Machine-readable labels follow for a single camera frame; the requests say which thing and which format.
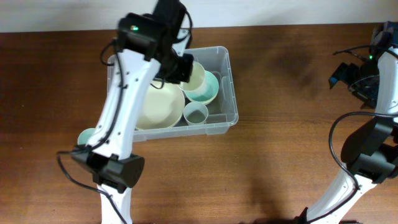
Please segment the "light green small bowl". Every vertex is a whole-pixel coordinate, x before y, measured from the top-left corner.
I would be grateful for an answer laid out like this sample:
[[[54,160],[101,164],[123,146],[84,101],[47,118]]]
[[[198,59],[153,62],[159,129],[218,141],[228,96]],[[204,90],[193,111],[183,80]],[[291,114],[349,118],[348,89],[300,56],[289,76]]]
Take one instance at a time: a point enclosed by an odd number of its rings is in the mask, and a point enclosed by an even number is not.
[[[204,94],[194,95],[193,93],[187,91],[184,92],[185,96],[190,101],[199,101],[204,105],[208,105],[216,98],[218,91],[220,89],[220,84],[217,77],[211,72],[206,71],[205,78],[207,86],[206,86],[206,92],[204,92]]]

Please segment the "grey plastic cup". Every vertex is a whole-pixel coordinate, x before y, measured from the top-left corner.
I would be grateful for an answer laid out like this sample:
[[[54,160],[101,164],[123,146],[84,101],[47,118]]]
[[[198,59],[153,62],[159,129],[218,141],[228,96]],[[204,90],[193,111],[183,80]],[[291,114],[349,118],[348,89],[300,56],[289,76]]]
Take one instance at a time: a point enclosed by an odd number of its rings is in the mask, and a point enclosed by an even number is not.
[[[197,101],[188,103],[183,111],[183,117],[189,126],[205,124],[208,115],[208,108]]]

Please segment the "cream plastic cup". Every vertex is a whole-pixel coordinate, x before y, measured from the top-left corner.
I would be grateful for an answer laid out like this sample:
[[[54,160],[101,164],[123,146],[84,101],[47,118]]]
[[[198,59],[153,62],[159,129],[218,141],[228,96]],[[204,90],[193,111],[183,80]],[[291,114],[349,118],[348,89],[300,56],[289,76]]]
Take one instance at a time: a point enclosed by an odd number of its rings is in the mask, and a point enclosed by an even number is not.
[[[182,82],[181,84],[179,84],[178,87],[184,92],[189,93],[190,95],[203,95],[207,89],[205,72],[206,71],[203,66],[200,63],[194,61],[189,82]]]

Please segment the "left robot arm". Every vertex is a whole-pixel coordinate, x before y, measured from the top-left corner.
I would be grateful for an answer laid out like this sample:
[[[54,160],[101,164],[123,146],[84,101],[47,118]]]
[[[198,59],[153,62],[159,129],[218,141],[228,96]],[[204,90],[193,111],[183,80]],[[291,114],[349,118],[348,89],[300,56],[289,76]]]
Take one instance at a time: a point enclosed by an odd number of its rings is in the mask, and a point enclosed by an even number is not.
[[[132,153],[134,128],[146,92],[154,81],[188,82],[193,55],[184,51],[192,28],[183,28],[184,17],[130,13],[118,24],[114,50],[113,80],[94,133],[78,144],[70,157],[93,177],[92,191],[101,197],[102,223],[132,223],[132,188],[139,180],[145,160]]]

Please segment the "cream bowl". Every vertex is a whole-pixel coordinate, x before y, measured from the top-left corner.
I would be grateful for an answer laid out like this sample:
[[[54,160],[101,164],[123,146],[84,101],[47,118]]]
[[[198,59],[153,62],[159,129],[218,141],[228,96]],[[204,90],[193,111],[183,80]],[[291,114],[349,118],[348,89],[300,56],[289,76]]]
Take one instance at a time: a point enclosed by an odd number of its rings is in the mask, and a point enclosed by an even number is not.
[[[153,81],[146,93],[136,123],[138,130],[162,129],[175,126],[185,107],[185,96],[176,84]]]

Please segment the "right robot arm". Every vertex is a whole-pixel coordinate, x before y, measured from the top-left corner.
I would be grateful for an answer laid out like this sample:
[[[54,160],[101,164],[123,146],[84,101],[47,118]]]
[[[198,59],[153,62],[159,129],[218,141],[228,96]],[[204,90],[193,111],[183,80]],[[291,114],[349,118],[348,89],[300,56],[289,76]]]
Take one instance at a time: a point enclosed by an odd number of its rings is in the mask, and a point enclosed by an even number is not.
[[[295,217],[296,223],[341,223],[366,192],[397,177],[397,146],[385,143],[388,138],[397,139],[397,44],[368,48],[370,55],[362,66],[342,63],[329,85],[343,82],[372,111],[346,113],[334,121],[328,146],[340,171],[320,200]],[[371,119],[348,136],[337,156],[333,148],[337,124],[350,116],[365,115]]]

